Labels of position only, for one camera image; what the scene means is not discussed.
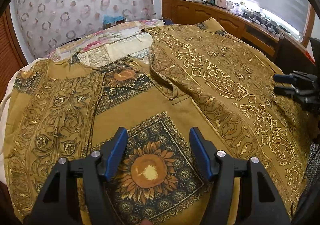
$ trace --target cabinet door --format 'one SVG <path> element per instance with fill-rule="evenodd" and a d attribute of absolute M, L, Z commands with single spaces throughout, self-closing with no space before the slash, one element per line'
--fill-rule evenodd
<path fill-rule="evenodd" d="M 225 16 L 221 13 L 218 14 L 217 21 L 225 29 L 225 31 L 238 39 L 241 39 L 244 31 L 245 24 L 239 20 L 231 18 L 231 16 Z"/>
<path fill-rule="evenodd" d="M 208 20 L 210 17 L 216 17 L 216 13 L 212 8 L 207 8 L 201 5 L 195 5 L 193 24 L 204 22 Z"/>
<path fill-rule="evenodd" d="M 169 19 L 169 20 L 172 19 L 171 7 L 172 7 L 172 1 L 162 0 L 162 17 Z"/>
<path fill-rule="evenodd" d="M 187 1 L 175 0 L 172 13 L 172 21 L 175 24 L 192 24 L 190 3 Z"/>

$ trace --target paisley pattern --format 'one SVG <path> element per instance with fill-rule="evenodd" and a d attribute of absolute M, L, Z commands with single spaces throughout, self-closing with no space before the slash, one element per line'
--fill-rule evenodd
<path fill-rule="evenodd" d="M 50 63 L 40 61 L 32 68 L 32 72 L 42 72 L 42 78 L 13 130 L 12 147 L 5 155 L 9 191 L 20 219 L 30 213 L 57 160 L 80 158 L 81 149 L 90 142 L 94 112 L 103 91 L 103 74 L 58 80 L 43 74 Z"/>
<path fill-rule="evenodd" d="M 209 191 L 196 170 L 190 146 L 166 112 L 132 127 L 128 135 L 124 158 L 107 188 L 123 224 L 135 225 L 146 217 L 153 224 L 164 222 Z M 84 209 L 82 193 L 80 198 Z"/>
<path fill-rule="evenodd" d="M 233 157 L 260 158 L 289 211 L 303 189 L 311 142 L 294 116 L 307 115 L 273 93 L 276 67 L 267 59 L 234 38 L 215 34 L 210 22 L 202 24 L 207 30 L 190 25 L 146 30 L 154 39 L 151 68 L 192 97 Z"/>

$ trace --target floral bedspread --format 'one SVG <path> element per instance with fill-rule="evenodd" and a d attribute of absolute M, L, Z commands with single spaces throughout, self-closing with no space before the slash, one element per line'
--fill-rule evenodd
<path fill-rule="evenodd" d="M 137 35 L 144 28 L 163 25 L 165 25 L 164 21 L 155 19 L 122 23 L 109 29 L 85 36 L 80 40 L 64 44 L 47 54 L 46 57 L 53 61 L 60 61 L 71 57 L 76 52 L 87 52 L 104 44 L 111 44 L 115 41 Z"/>

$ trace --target sunflower print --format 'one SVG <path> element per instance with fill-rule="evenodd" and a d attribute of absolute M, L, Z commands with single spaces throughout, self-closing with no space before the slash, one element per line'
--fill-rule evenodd
<path fill-rule="evenodd" d="M 38 86 L 39 81 L 44 75 L 41 71 L 20 70 L 13 87 L 21 93 L 26 93 L 30 95 L 33 94 L 34 90 Z"/>
<path fill-rule="evenodd" d="M 26 86 L 28 82 L 34 81 L 38 72 L 35 71 L 20 71 L 17 75 L 17 80 L 22 86 Z"/>
<path fill-rule="evenodd" d="M 108 87 L 134 87 L 143 73 L 134 71 L 128 66 L 117 66 L 106 73 L 105 84 Z"/>
<path fill-rule="evenodd" d="M 147 200 L 153 200 L 155 192 L 167 195 L 177 189 L 178 179 L 173 175 L 174 153 L 160 149 L 161 142 L 148 142 L 142 149 L 134 149 L 125 159 L 115 179 L 119 180 L 117 192 L 121 198 L 141 200 L 145 205 Z"/>

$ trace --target fabric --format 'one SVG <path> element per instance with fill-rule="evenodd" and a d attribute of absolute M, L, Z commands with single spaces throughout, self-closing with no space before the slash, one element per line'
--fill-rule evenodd
<path fill-rule="evenodd" d="M 28 71 L 38 61 L 45 60 L 45 58 L 39 58 L 31 62 L 29 65 L 24 66 L 21 70 Z M 9 81 L 7 91 L 4 95 L 3 100 L 0 103 L 0 182 L 7 185 L 4 175 L 4 155 L 3 155 L 3 144 L 4 144 L 4 133 L 5 126 L 8 118 L 8 110 L 10 104 L 10 97 L 13 90 L 14 82 L 19 72 L 17 72 Z"/>
<path fill-rule="evenodd" d="M 262 161 L 289 211 L 303 190 L 317 120 L 273 93 L 275 64 L 217 25 L 147 29 L 151 68 L 193 98 L 234 158 Z"/>
<path fill-rule="evenodd" d="M 133 57 L 148 62 L 147 56 L 151 45 L 151 35 L 144 32 L 79 54 L 78 58 L 85 65 L 94 67 L 102 67 L 130 54 L 133 54 Z"/>
<path fill-rule="evenodd" d="M 234 158 L 259 157 L 289 211 L 303 189 L 313 131 L 305 121 L 314 119 L 272 92 L 279 68 L 214 19 L 145 31 L 153 37 L 149 65 L 125 57 L 91 67 L 76 53 L 18 74 L 4 141 L 18 218 L 30 213 L 60 157 L 84 158 L 119 126 L 127 128 L 129 141 L 106 193 L 123 224 L 143 218 L 200 223 L 212 185 L 203 181 L 190 150 L 193 126 Z M 82 218 L 90 224 L 78 186 Z M 236 208 L 233 203 L 230 224 Z"/>
<path fill-rule="evenodd" d="M 103 15 L 154 19 L 153 0 L 15 0 L 19 28 L 34 58 L 102 29 Z"/>
<path fill-rule="evenodd" d="M 47 54 L 46 57 L 53 61 L 60 61 L 70 58 L 76 52 L 86 52 L 104 44 L 112 44 L 118 40 L 123 40 L 139 34 L 142 29 L 163 25 L 165 25 L 165 22 L 162 20 L 144 20 L 122 23 L 83 37 L 80 40 L 62 45 L 53 52 Z"/>

